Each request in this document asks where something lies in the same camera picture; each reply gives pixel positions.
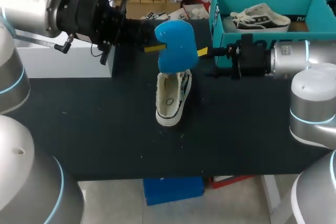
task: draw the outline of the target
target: blue box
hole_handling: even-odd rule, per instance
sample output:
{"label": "blue box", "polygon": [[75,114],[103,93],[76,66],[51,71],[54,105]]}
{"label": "blue box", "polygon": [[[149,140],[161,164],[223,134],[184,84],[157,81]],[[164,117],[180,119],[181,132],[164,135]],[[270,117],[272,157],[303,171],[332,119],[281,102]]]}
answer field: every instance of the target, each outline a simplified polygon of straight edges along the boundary
{"label": "blue box", "polygon": [[145,178],[143,189],[147,205],[152,206],[201,196],[204,193],[204,184],[201,177]]}
{"label": "blue box", "polygon": [[[289,16],[292,20],[305,20],[309,29],[309,32],[254,33],[254,42],[262,40],[268,49],[279,40],[336,39],[336,18],[326,0],[212,0],[209,25],[213,47],[226,47],[242,36],[239,33],[225,33],[222,17],[260,3],[267,3],[276,13]],[[232,65],[226,57],[218,57],[216,63],[224,68]]]}

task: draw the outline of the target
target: gray floor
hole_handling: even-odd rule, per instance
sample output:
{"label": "gray floor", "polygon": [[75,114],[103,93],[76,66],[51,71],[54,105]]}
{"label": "gray floor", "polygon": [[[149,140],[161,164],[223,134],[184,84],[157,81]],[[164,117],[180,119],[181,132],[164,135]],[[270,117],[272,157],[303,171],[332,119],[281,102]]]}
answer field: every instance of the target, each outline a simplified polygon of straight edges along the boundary
{"label": "gray floor", "polygon": [[[276,177],[281,195],[295,178]],[[220,189],[207,188],[202,197],[151,207],[146,205],[140,179],[80,182],[80,187],[86,198],[83,224],[269,224],[259,177]]]}

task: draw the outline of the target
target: white canvas shoe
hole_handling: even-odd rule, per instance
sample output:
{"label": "white canvas shoe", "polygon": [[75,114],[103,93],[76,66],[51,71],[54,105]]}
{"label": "white canvas shoe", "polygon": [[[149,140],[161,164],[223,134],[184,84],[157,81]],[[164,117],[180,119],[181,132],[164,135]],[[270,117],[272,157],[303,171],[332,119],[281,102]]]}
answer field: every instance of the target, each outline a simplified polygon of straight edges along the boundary
{"label": "white canvas shoe", "polygon": [[286,33],[290,19],[277,14],[265,3],[223,19],[226,33]]}
{"label": "white canvas shoe", "polygon": [[158,74],[156,119],[162,126],[174,126],[180,121],[191,82],[190,70],[174,74]]}

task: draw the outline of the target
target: black tabletop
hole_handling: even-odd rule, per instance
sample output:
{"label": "black tabletop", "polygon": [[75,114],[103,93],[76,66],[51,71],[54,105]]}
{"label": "black tabletop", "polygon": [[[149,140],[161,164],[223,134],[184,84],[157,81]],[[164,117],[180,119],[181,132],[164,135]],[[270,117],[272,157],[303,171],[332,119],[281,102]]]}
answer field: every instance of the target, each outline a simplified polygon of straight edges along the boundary
{"label": "black tabletop", "polygon": [[[207,20],[191,22],[198,48]],[[77,180],[300,173],[328,150],[289,133],[290,81],[205,77],[201,60],[180,123],[155,118],[157,53],[116,49],[114,78],[31,79],[9,114]]]}

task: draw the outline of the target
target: cable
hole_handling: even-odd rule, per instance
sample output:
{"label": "cable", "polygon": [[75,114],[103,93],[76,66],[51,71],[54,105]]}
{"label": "cable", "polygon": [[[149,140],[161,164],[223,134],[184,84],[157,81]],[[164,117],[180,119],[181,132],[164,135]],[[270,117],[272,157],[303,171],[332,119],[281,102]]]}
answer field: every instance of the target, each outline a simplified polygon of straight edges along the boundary
{"label": "cable", "polygon": [[93,46],[93,43],[91,43],[91,49],[90,49],[92,56],[94,56],[94,57],[100,57],[100,56],[103,55],[103,53],[101,53],[99,55],[94,55],[93,52],[92,52],[92,46]]}
{"label": "cable", "polygon": [[94,57],[100,57],[103,55],[103,53],[99,54],[99,55],[94,55],[93,52],[92,52],[92,47],[93,47],[93,43],[91,43],[91,48],[90,48],[90,51],[91,51],[91,55],[94,56]]}

